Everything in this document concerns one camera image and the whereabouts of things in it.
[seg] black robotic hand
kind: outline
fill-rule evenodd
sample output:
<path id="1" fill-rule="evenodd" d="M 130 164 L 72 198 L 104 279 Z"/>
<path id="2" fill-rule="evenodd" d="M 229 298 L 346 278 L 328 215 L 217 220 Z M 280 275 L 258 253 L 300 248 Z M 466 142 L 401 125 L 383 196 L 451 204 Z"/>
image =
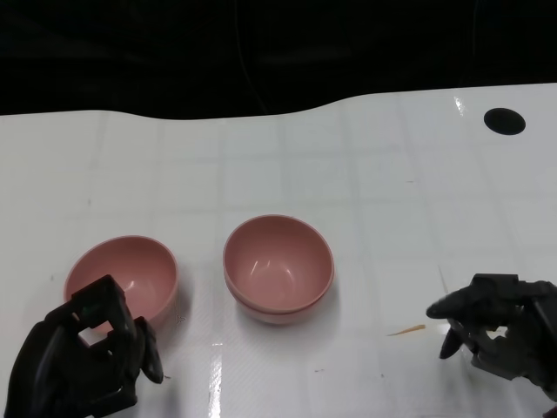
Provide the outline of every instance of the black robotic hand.
<path id="1" fill-rule="evenodd" d="M 79 333 L 109 321 L 113 330 L 89 345 Z M 37 323 L 11 371 L 5 418 L 106 416 L 137 402 L 139 371 L 163 381 L 155 334 L 133 320 L 124 292 L 104 276 Z"/>
<path id="2" fill-rule="evenodd" d="M 435 302 L 426 314 L 447 319 L 451 325 L 441 359 L 464 344 L 473 353 L 475 367 L 508 380 L 525 377 L 557 401 L 557 287 L 553 284 L 519 281 L 515 274 L 476 274 L 470 286 Z M 505 336 L 492 340 L 487 331 L 498 327 L 507 327 Z"/>

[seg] dark background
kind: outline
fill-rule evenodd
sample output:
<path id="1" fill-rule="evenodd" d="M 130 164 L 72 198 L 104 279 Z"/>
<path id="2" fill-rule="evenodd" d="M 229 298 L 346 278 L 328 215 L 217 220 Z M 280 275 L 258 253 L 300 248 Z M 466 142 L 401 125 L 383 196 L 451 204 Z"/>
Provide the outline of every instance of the dark background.
<path id="1" fill-rule="evenodd" d="M 554 0 L 0 0 L 0 114 L 300 111 L 557 81 Z"/>

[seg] white table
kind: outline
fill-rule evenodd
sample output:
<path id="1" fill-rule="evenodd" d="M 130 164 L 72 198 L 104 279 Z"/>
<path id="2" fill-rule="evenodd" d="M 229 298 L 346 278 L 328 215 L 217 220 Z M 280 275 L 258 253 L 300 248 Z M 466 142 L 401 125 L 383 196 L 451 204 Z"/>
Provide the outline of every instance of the white table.
<path id="1" fill-rule="evenodd" d="M 269 118 L 163 121 L 107 111 L 0 118 L 0 395 L 80 254 L 122 234 L 181 267 L 165 373 L 134 418 L 514 418 L 540 389 L 438 360 L 426 307 L 474 273 L 557 271 L 557 85 L 378 94 Z M 519 112 L 515 137 L 484 113 Z M 241 221 L 317 227 L 338 277 L 320 315 L 268 327 L 235 307 L 221 251 Z M 427 329 L 387 334 L 418 324 Z"/>

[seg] bowl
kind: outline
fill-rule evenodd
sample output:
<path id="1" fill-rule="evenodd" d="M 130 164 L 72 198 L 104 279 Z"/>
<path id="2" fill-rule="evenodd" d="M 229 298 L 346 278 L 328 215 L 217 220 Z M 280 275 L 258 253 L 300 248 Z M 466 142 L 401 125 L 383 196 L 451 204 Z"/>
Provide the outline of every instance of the bowl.
<path id="1" fill-rule="evenodd" d="M 329 290 L 331 249 L 301 220 L 265 215 L 232 232 L 223 253 L 226 285 L 244 305 L 267 314 L 305 309 Z"/>
<path id="2" fill-rule="evenodd" d="M 307 320 L 318 308 L 320 302 L 323 298 L 317 300 L 313 305 L 306 307 L 305 309 L 301 309 L 299 311 L 294 311 L 290 313 L 267 313 L 261 312 L 252 307 L 248 307 L 241 300 L 236 299 L 238 303 L 238 307 L 240 310 L 248 315 L 251 316 L 254 320 L 260 320 L 261 322 L 265 322 L 267 324 L 273 325 L 289 325 L 296 322 L 301 322 Z"/>
<path id="3" fill-rule="evenodd" d="M 124 290 L 134 319 L 143 316 L 155 328 L 162 324 L 178 293 L 178 265 L 166 246 L 147 237 L 125 236 L 91 248 L 71 269 L 64 300 L 106 274 Z M 95 330 L 107 333 L 112 327 L 105 322 Z"/>

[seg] black hole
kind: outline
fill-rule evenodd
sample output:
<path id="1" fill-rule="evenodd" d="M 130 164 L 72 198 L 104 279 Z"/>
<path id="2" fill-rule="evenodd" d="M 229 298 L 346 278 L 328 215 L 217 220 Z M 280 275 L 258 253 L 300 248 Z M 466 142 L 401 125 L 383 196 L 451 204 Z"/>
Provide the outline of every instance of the black hole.
<path id="1" fill-rule="evenodd" d="M 510 109 L 492 109 L 484 116 L 486 126 L 501 135 L 517 135 L 526 128 L 526 120 Z"/>

